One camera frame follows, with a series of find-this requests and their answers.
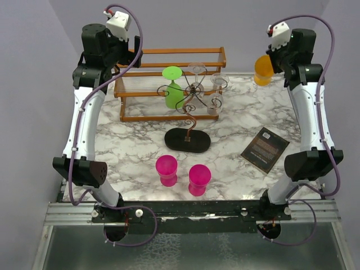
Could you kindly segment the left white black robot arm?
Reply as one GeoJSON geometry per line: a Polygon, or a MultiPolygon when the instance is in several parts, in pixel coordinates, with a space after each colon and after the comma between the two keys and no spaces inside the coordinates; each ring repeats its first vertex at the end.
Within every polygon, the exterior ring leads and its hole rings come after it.
{"type": "Polygon", "coordinates": [[[107,181],[107,164],[95,160],[95,136],[98,117],[107,94],[107,86],[125,72],[113,73],[117,65],[139,67],[142,40],[135,36],[135,49],[128,48],[128,27],[88,24],[82,29],[83,52],[73,71],[74,112],[69,137],[53,168],[69,185],[83,187],[104,206],[112,222],[124,216],[123,199],[107,181]]]}

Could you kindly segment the green plastic wine glass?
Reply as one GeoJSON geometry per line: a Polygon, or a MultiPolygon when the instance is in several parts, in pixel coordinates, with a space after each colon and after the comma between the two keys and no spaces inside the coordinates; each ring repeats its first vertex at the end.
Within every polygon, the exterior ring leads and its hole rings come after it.
{"type": "Polygon", "coordinates": [[[170,81],[166,88],[166,106],[170,109],[180,108],[183,104],[184,93],[175,80],[182,76],[182,70],[177,66],[168,66],[162,71],[162,76],[170,81]]]}

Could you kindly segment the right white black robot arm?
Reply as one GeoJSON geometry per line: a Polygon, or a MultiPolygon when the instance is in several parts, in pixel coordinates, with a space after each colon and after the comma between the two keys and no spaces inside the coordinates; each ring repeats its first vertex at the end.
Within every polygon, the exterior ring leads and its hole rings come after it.
{"type": "Polygon", "coordinates": [[[300,151],[285,157],[286,175],[260,198],[259,215],[275,217],[301,186],[324,177],[344,158],[337,150],[327,124],[324,104],[325,79],[321,64],[312,63],[316,33],[291,30],[285,22],[269,26],[271,44],[266,54],[274,73],[283,73],[301,134],[300,151]]]}

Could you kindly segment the orange plastic wine glass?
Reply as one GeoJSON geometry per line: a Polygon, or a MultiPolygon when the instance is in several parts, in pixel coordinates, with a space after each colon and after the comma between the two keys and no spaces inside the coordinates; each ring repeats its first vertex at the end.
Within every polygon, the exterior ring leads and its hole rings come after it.
{"type": "Polygon", "coordinates": [[[267,86],[274,75],[271,59],[268,55],[258,58],[254,64],[254,82],[258,86],[267,86]]]}

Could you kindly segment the frosted clear wine glass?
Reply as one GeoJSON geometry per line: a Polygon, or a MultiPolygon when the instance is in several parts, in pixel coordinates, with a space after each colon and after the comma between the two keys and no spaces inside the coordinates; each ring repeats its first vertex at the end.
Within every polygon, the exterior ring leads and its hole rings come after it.
{"type": "Polygon", "coordinates": [[[211,82],[217,87],[216,91],[212,93],[207,102],[207,112],[211,116],[218,116],[223,109],[224,101],[220,90],[227,88],[229,78],[226,74],[215,73],[210,78],[211,82]]]}

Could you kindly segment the metal wine glass rack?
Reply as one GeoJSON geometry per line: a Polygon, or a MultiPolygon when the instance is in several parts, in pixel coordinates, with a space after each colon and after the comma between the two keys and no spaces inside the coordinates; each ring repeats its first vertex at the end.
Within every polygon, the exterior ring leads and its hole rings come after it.
{"type": "MultiPolygon", "coordinates": [[[[208,69],[205,73],[199,74],[199,81],[203,86],[204,79],[208,76],[208,69]]],[[[190,92],[190,85],[188,76],[182,70],[182,76],[175,80],[175,82],[182,88],[184,93],[183,104],[180,108],[174,109],[177,113],[185,117],[185,124],[188,125],[188,128],[172,128],[168,130],[164,136],[164,142],[167,148],[180,151],[180,152],[190,152],[195,154],[200,154],[207,151],[210,148],[212,143],[210,136],[201,130],[197,130],[195,127],[197,125],[197,119],[192,114],[196,110],[195,102],[199,102],[206,108],[207,111],[207,102],[209,96],[214,93],[217,89],[215,86],[214,90],[206,90],[204,87],[204,96],[203,98],[195,97],[190,92]]],[[[157,94],[163,92],[164,97],[166,96],[167,85],[161,85],[157,89],[157,94]]]]}

